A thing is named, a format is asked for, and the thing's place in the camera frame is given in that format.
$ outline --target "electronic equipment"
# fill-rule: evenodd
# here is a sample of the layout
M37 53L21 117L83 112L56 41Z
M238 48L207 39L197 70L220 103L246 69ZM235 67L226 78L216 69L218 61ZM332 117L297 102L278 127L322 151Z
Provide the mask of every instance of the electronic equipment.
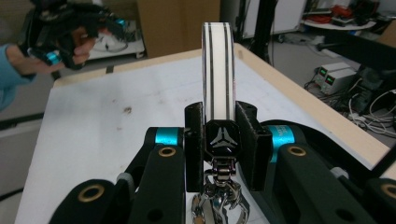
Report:
M125 20L106 7L94 4L67 3L67 0L32 0L35 8L26 15L18 46L27 56L34 56L51 66L63 62L78 70L84 64L73 60L75 41L72 32L82 27L87 36L98 37L107 29L117 39L125 39Z
M352 23L354 20L355 19L353 18L332 17L332 24L345 27L346 25Z
M356 75L356 71L345 68L327 74L320 90L327 94L333 94L346 88Z
M314 78L314 81L321 87L328 73L335 72L348 67L350 66L346 63L330 63L330 64L322 65L319 68L318 73Z

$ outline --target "cardboard box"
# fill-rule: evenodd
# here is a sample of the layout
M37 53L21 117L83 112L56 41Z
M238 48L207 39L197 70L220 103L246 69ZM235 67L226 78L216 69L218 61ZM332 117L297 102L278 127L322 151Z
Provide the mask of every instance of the cardboard box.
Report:
M0 46L16 43L27 12L34 8L30 1L0 1Z
M202 24L219 21L220 0L138 0L149 58L202 47Z
M379 43L396 48L396 21L392 21L382 35L377 39Z

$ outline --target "gripper logo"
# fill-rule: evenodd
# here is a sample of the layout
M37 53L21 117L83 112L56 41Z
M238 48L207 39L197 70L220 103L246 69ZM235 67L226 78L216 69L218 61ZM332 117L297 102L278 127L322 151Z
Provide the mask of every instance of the gripper logo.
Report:
M218 136L210 142L212 147L236 147L238 144L231 138L224 127L219 127Z

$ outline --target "brass washer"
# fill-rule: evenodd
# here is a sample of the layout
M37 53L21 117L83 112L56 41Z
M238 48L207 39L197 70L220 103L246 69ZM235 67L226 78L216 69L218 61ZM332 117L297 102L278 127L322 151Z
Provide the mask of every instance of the brass washer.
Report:
M173 147L163 147L160 149L160 151L158 151L158 154L160 154L162 157L171 157L176 154L176 150Z
M387 194L389 197L396 199L396 185L393 184L383 184L381 185L382 191L384 191L385 194Z
M90 189L97 189L98 192L95 195L92 195L90 197L85 196L85 193ZM90 202L95 201L96 199L100 198L104 192L105 192L105 188L102 185L100 185L100 184L90 185L90 186L86 187L85 189L83 189L79 193L78 200L82 203L90 203Z
M288 147L288 152L294 156L305 156L306 151L301 147Z

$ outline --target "lab floor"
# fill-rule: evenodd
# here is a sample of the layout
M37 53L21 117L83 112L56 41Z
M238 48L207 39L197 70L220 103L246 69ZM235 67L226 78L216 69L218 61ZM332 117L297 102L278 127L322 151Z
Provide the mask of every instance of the lab floor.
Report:
M313 46L278 43L274 41L269 48L273 66L291 80L304 86L314 75L314 69L327 63L346 62L351 66L357 66L342 57L331 57L323 52L318 52ZM77 73L87 72L99 68L123 63L136 62L134 55L117 56L88 62L80 71L61 71L62 76L73 76ZM34 113L44 112L53 79L50 76L38 75L31 85L19 88L17 99L6 110L0 112L0 120L11 119ZM11 192L14 189L23 188L35 148L35 140L38 135L39 123L36 128L28 131L29 136L22 140L0 137L0 195ZM375 135L387 146L392 146L394 140ZM17 194L0 202L0 223L14 223L17 214L21 194Z

